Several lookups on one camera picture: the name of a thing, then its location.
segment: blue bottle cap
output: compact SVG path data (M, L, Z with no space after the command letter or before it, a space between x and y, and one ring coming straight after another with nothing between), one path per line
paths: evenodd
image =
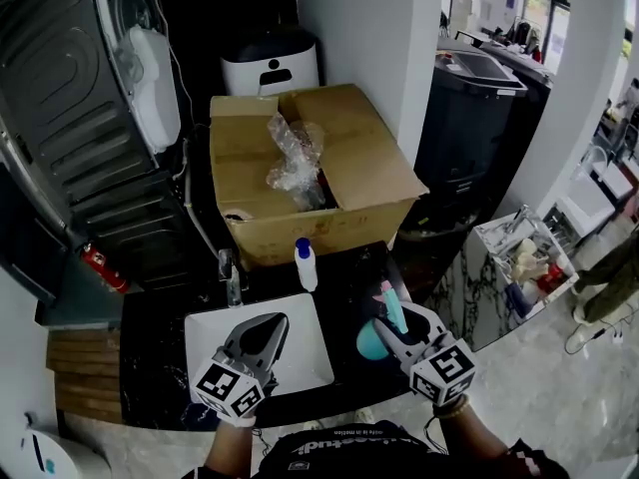
M300 238L296 241L298 254L302 259L309 258L311 255L311 240L308 238Z

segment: marble counter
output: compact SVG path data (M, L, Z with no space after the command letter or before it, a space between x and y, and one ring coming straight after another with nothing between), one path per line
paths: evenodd
M500 243L504 236L503 228L513 217L511 215L475 227L425 304L435 310L453 335L463 338L473 351L523 324L579 278L574 271L570 271L573 274L560 287L540 298L525 315L518 314L506 294L511 280L494 260L500 248L520 242L533 231L532 226L524 222L511 239ZM561 250L550 231L544 225L541 227L557 249Z

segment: white bottle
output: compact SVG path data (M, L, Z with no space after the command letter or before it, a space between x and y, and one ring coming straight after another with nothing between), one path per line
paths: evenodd
M318 286L316 253L311 248L311 241L308 238L300 238L296 241L296 264L302 287L308 292L315 291Z

